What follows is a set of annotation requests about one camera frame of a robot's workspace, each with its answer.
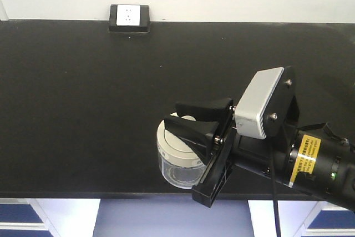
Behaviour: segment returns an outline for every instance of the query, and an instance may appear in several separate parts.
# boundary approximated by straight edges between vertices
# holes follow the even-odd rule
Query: clear glass container
[[[164,178],[173,186],[182,189],[191,189],[197,184],[203,175],[206,166],[201,164],[197,167],[185,168],[173,165],[158,152],[159,168]]]

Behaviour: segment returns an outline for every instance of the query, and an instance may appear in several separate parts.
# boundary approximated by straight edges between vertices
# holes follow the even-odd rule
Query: outlet faceplate
[[[139,5],[117,5],[118,26],[139,26],[140,6]]]

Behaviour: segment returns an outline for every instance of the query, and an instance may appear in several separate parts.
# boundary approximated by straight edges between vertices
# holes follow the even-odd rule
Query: jar
[[[195,120],[191,116],[184,119]],[[156,132],[159,168],[163,177],[173,186],[191,189],[203,175],[206,166],[178,137],[165,129],[161,121]]]

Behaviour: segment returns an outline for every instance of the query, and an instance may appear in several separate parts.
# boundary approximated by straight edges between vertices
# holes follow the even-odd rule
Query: yellow warning label
[[[320,139],[306,134],[303,136],[290,179],[291,185],[295,182],[298,172],[308,172],[310,174],[313,173],[320,145]]]

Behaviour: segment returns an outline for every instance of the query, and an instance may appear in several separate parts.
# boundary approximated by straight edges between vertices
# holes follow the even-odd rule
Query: green indicator light
[[[332,180],[335,180],[336,177],[337,177],[337,173],[332,172],[332,175],[331,175]]]

